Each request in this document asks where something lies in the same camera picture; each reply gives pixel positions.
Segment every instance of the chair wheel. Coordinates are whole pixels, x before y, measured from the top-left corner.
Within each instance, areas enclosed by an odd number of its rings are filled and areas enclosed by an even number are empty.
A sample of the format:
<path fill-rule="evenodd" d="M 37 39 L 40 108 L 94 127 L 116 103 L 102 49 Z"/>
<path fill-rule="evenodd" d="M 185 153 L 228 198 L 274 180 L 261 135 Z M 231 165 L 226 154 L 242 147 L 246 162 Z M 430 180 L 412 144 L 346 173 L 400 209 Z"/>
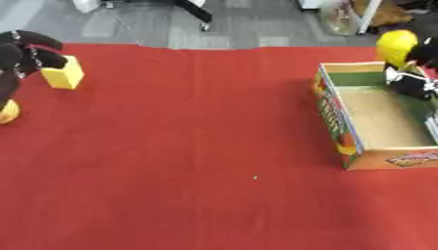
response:
<path fill-rule="evenodd" d="M 201 23 L 200 24 L 200 31 L 202 32 L 207 32 L 208 30 L 210 30 L 211 28 L 211 24 L 210 23 Z"/>

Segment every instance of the yellow cube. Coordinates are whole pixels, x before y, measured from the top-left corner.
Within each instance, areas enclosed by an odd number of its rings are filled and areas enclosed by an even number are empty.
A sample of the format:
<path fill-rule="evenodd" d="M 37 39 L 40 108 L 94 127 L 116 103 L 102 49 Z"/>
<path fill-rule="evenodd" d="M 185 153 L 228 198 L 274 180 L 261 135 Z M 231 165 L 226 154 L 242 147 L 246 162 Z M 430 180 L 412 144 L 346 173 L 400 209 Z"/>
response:
<path fill-rule="evenodd" d="M 41 68 L 41 73 L 52 88 L 74 90 L 84 77 L 84 72 L 76 57 L 65 57 L 68 62 L 64 68 L 44 67 Z"/>

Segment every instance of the cardboard tray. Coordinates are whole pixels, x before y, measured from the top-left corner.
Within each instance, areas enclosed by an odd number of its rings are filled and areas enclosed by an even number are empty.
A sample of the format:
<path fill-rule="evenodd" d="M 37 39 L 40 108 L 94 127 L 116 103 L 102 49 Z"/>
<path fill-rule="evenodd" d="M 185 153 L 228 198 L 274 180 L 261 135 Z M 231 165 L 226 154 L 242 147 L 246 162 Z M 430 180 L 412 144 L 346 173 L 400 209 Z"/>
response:
<path fill-rule="evenodd" d="M 438 167 L 438 145 L 425 125 L 436 105 L 392 92 L 383 67 L 383 62 L 320 65 L 314 85 L 318 107 L 344 167 Z"/>

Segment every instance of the yellow ball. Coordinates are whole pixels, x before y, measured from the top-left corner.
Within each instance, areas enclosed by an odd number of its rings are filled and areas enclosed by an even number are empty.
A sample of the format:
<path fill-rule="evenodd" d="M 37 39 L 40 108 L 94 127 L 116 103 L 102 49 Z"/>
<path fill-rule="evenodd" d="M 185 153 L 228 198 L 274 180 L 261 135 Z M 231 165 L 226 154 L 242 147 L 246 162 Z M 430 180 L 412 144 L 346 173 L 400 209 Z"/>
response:
<path fill-rule="evenodd" d="M 406 56 L 416 44 L 418 38 L 408 30 L 389 31 L 378 39 L 377 54 L 387 63 L 404 67 Z"/>
<path fill-rule="evenodd" d="M 19 117 L 19 115 L 19 105 L 13 100 L 8 100 L 5 107 L 0 111 L 0 124 L 10 123 Z"/>

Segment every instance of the chair leg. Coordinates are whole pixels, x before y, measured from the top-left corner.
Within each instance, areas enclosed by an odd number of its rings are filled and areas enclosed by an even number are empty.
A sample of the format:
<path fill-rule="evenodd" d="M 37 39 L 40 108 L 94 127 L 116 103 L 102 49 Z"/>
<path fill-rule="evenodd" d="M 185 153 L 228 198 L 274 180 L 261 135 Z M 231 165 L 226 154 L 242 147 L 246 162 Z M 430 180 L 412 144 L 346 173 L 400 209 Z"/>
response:
<path fill-rule="evenodd" d="M 213 15 L 211 15 L 211 13 L 207 12 L 206 10 L 197 6 L 189 0 L 175 0 L 175 3 L 177 6 L 183 8 L 184 10 L 195 16 L 197 19 L 202 21 L 202 31 L 208 30 L 211 23 L 213 22 Z"/>

